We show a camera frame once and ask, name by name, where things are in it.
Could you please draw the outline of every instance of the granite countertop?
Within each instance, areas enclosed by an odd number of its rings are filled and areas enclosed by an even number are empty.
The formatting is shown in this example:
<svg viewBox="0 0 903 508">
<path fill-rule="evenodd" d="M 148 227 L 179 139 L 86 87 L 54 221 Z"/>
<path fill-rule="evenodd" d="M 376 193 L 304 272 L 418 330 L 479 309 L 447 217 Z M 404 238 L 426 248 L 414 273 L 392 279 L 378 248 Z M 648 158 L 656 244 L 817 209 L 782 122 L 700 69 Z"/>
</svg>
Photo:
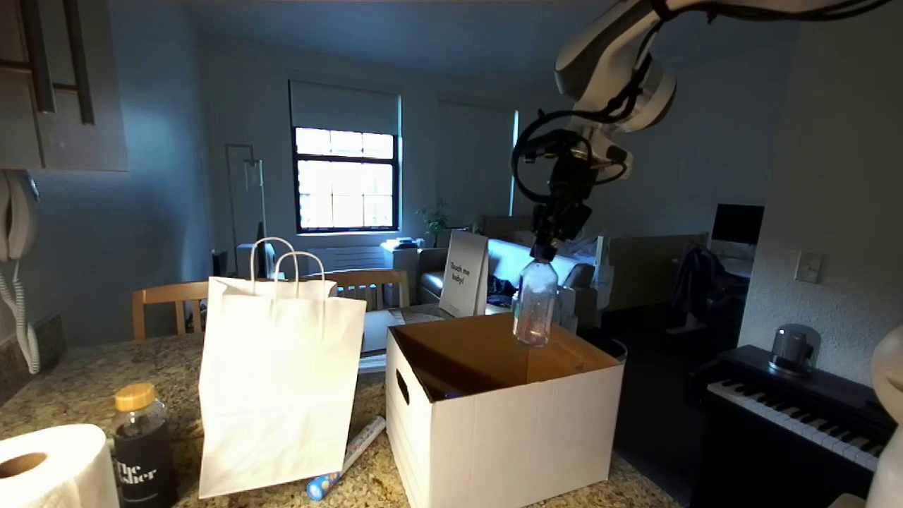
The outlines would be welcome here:
<svg viewBox="0 0 903 508">
<path fill-rule="evenodd" d="M 158 383 L 160 400 L 175 416 L 175 465 L 179 475 L 179 506 L 342 506 L 342 508 L 404 508 L 405 495 L 392 460 L 387 433 L 361 455 L 342 477 L 323 502 L 306 502 L 304 481 L 274 488 L 196 501 L 199 472 L 199 403 L 196 403 L 199 343 L 191 338 L 148 338 L 141 347 L 133 343 L 71 351 L 54 371 L 31 379 L 13 399 L 2 403 L 0 440 L 57 427 L 95 424 L 112 434 L 116 410 L 112 393 L 130 381 Z M 376 416 L 384 416 L 381 375 L 361 375 L 352 410 L 352 434 Z M 676 506 L 662 488 L 635 472 L 618 455 L 611 475 L 604 482 L 552 498 L 536 508 L 601 508 L 601 506 Z"/>
</svg>

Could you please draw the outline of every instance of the ceiling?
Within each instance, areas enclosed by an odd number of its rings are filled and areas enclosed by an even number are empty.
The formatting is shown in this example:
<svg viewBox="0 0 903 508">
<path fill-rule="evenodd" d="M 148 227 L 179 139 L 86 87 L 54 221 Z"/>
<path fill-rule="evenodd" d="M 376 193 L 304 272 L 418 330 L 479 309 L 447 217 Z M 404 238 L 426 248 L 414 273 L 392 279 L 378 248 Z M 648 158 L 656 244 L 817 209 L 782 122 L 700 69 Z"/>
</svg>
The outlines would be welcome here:
<svg viewBox="0 0 903 508">
<path fill-rule="evenodd" d="M 555 55 L 611 0 L 179 0 L 199 35 L 274 43 L 436 77 L 549 84 Z M 788 38 L 785 22 L 680 14 L 653 39 L 665 66 Z"/>
</svg>

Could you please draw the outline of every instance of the wooden chair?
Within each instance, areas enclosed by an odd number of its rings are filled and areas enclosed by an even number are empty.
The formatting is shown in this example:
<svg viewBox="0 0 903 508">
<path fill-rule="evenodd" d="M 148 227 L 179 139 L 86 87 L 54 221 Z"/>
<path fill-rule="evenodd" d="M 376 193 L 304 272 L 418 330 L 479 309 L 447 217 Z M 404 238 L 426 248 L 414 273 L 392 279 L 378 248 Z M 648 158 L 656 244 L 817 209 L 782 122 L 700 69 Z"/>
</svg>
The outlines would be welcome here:
<svg viewBox="0 0 903 508">
<path fill-rule="evenodd" d="M 148 309 L 172 309 L 172 333 L 203 338 L 206 327 L 206 282 L 175 282 L 141 288 L 133 293 L 133 338 L 147 338 L 147 310 Z"/>
<path fill-rule="evenodd" d="M 367 310 L 411 304 L 405 272 L 326 272 L 323 279 L 339 297 L 367 300 Z"/>
</svg>

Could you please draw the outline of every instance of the white cardboard box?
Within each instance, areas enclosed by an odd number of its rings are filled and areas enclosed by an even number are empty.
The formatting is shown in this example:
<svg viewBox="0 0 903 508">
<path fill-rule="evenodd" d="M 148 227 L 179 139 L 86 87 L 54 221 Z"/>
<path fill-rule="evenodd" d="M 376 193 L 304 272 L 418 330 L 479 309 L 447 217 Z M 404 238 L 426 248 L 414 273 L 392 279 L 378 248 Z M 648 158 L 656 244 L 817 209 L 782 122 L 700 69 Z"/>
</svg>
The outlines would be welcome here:
<svg viewBox="0 0 903 508">
<path fill-rule="evenodd" d="M 507 508 L 610 477 L 624 365 L 510 314 L 392 327 L 387 424 L 414 508 Z"/>
</svg>

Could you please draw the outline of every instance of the window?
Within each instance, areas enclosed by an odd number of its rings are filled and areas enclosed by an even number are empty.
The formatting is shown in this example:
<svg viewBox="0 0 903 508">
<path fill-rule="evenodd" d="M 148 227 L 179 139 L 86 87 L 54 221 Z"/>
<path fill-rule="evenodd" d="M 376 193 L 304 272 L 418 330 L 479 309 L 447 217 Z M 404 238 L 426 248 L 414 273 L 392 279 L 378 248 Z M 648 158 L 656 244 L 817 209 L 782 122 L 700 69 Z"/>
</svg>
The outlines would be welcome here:
<svg viewBox="0 0 903 508">
<path fill-rule="evenodd" d="M 398 118 L 398 94 L 291 82 L 302 234 L 398 233 Z"/>
<path fill-rule="evenodd" d="M 299 233 L 394 233 L 398 139 L 295 127 Z"/>
</svg>

